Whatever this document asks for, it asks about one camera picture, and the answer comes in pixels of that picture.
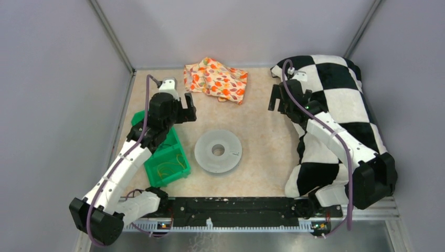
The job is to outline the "grey plastic cable spool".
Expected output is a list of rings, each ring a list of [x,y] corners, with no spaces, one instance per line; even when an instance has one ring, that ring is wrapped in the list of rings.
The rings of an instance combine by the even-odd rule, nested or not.
[[[194,156],[198,165],[208,173],[230,173],[241,161],[241,141],[231,131],[209,130],[197,140]]]

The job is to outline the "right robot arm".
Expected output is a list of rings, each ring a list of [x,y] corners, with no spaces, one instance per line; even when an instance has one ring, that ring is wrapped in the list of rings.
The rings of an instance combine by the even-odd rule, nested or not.
[[[268,109],[278,110],[308,135],[324,144],[348,169],[348,180],[317,189],[308,201],[308,210],[322,216],[332,205],[351,205],[366,209],[384,197],[393,195],[398,174],[389,153],[379,154],[353,137],[338,124],[316,100],[312,92],[302,91],[296,79],[272,86]]]

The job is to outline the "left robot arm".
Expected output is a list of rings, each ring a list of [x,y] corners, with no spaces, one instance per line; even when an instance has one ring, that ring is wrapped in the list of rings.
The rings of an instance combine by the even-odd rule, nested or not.
[[[69,210],[78,230],[88,235],[97,247],[113,244],[125,226],[152,213],[164,216],[168,202],[159,190],[147,189],[140,195],[121,201],[124,189],[138,169],[166,140],[173,125],[196,121],[196,107],[191,93],[180,98],[169,92],[157,92],[146,100],[144,118],[131,129],[126,141],[97,184],[82,198],[75,197]]]

